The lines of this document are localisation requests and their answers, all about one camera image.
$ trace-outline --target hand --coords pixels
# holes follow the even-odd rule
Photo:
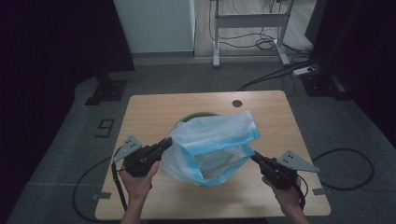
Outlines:
[[[160,168],[160,162],[156,161],[148,171],[145,177],[132,177],[125,170],[120,171],[122,182],[128,191],[129,201],[145,201],[151,188],[152,177],[157,174]]]
[[[300,196],[294,188],[277,189],[265,176],[262,177],[262,182],[271,187],[285,216],[290,217],[294,223],[309,223],[300,207]],[[300,178],[297,178],[296,184],[301,187]]]

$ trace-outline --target grey carpet floor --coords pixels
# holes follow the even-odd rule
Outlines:
[[[135,72],[110,74],[128,80],[120,102],[84,105],[97,85],[90,78],[76,87],[76,100],[47,154],[39,164],[8,223],[89,223],[73,209],[72,193],[78,179],[97,162],[111,156],[131,96],[137,94],[235,91],[252,79],[282,68],[280,63],[210,63],[139,65]],[[332,213],[310,217],[313,223],[396,223],[396,150],[353,101],[308,97],[298,77],[274,78],[246,91],[283,90],[312,158],[331,149],[349,147],[366,155],[375,166],[374,178],[359,189],[325,187]],[[108,138],[98,129],[103,119],[114,119]],[[78,210],[94,218],[97,195],[110,161],[93,169],[76,192]],[[350,152],[338,152],[315,162],[321,180],[351,187],[370,174],[369,163]],[[269,223],[289,223],[269,217]]]

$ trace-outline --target black stand base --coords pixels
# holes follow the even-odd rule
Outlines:
[[[128,81],[126,80],[110,81],[107,85],[101,85],[99,82],[93,97],[89,98],[85,105],[99,105],[101,102],[120,101],[127,83]]]
[[[335,96],[338,93],[337,87],[331,79],[319,82],[317,75],[302,75],[300,79],[308,96]]]

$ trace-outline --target plastic bag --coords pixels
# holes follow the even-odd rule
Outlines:
[[[218,186],[240,168],[254,150],[248,142],[260,134],[249,111],[178,122],[169,133],[173,145],[163,153],[162,171],[197,186]]]

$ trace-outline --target white wall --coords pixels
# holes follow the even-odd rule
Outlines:
[[[193,51],[193,0],[114,0],[132,53]]]

